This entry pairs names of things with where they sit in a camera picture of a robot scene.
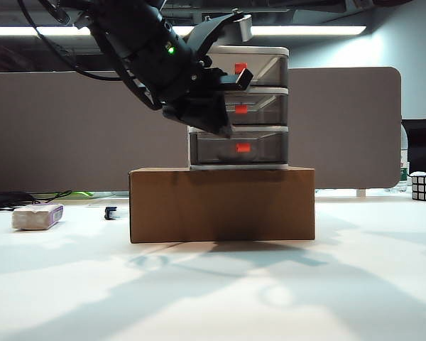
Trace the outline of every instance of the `cardboard box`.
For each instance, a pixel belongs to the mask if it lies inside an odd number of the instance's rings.
[[[310,168],[144,168],[129,183],[131,243],[315,238]]]

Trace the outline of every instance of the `clear plastic drawer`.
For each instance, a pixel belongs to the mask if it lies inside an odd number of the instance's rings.
[[[227,92],[226,108],[234,125],[287,125],[288,90],[282,87],[250,87]]]
[[[286,126],[236,127],[230,139],[190,128],[190,164],[288,162]]]
[[[209,52],[214,67],[233,75],[245,65],[254,75],[251,85],[288,87],[289,50],[258,46],[213,46]]]

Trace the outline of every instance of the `ceiling light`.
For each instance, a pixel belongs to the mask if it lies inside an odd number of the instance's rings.
[[[193,26],[174,26],[180,36],[186,36]],[[253,36],[357,36],[366,26],[253,26]]]
[[[193,26],[174,26],[174,31],[180,36],[186,36]],[[254,36],[357,36],[366,26],[253,26]],[[77,28],[62,26],[38,27],[45,36],[88,36],[90,31],[84,27]],[[0,36],[36,36],[31,27],[0,27]]]
[[[89,36],[88,28],[78,30],[74,26],[42,26],[38,31],[44,36]],[[36,36],[33,27],[0,27],[0,36]]]

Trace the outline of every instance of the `red drawer handle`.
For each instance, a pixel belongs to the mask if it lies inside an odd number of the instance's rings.
[[[247,104],[239,104],[235,106],[235,114],[237,115],[246,115],[248,114],[248,105]]]
[[[235,149],[237,153],[249,153],[251,151],[251,144],[236,144]]]
[[[241,74],[241,71],[248,68],[248,63],[235,63],[235,75]]]

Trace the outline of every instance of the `gray partition panel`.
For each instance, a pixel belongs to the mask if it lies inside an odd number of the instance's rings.
[[[186,166],[185,136],[120,82],[0,74],[0,191],[127,190],[133,169]]]
[[[398,180],[400,77],[390,68],[290,71],[289,161],[318,188]],[[0,74],[0,191],[127,190],[140,167],[187,165],[186,127],[121,83]]]
[[[395,185],[400,82],[391,67],[292,69],[290,164],[316,168],[316,188]]]

